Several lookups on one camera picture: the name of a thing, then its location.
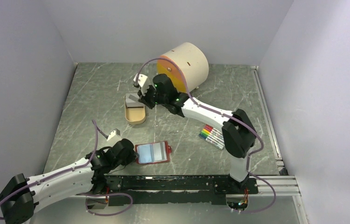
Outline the red leather card holder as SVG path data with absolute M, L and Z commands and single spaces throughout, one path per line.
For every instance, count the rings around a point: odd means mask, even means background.
M 167 141 L 160 141 L 136 145 L 135 152 L 138 154 L 138 164 L 157 164 L 170 161 L 172 148 Z

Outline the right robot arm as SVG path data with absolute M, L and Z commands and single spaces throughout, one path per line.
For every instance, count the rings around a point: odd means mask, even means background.
M 153 109 L 162 105 L 171 114 L 195 119 L 217 129 L 223 136 L 224 148 L 231 156 L 229 188 L 241 193 L 247 186 L 247 154 L 254 146 L 255 129 L 245 111 L 222 110 L 205 104 L 188 94 L 178 92 L 166 74 L 150 81 L 143 74 L 135 75 L 134 86 L 139 89 L 139 102 Z

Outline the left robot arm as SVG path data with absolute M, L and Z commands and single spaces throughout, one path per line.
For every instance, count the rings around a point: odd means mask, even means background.
M 17 174 L 0 193 L 1 219 L 22 224 L 39 210 L 70 196 L 107 193 L 110 187 L 105 175 L 136 158 L 133 143 L 121 139 L 55 171 L 31 177 Z

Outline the cream drawer cabinet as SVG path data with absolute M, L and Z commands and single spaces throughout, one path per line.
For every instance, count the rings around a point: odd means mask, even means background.
M 185 42 L 160 56 L 158 74 L 166 74 L 179 92 L 186 93 L 206 81 L 209 64 L 204 53 L 194 44 Z

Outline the beige oval tray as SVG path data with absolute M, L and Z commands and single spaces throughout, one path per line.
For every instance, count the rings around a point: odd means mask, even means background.
M 144 107 L 127 108 L 125 106 L 125 118 L 130 125 L 142 124 L 146 120 L 146 110 Z

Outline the pack of coloured markers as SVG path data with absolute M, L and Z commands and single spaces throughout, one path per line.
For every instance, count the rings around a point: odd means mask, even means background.
M 200 131 L 199 136 L 220 150 L 224 150 L 225 145 L 223 135 L 212 126 L 205 125 L 204 128 Z

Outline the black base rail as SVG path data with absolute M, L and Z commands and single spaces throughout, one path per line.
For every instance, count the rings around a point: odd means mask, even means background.
M 242 182 L 229 175 L 106 175 L 93 186 L 91 193 L 126 193 L 134 204 L 210 203 L 226 205 L 231 195 L 253 195 L 259 192 L 257 180 Z

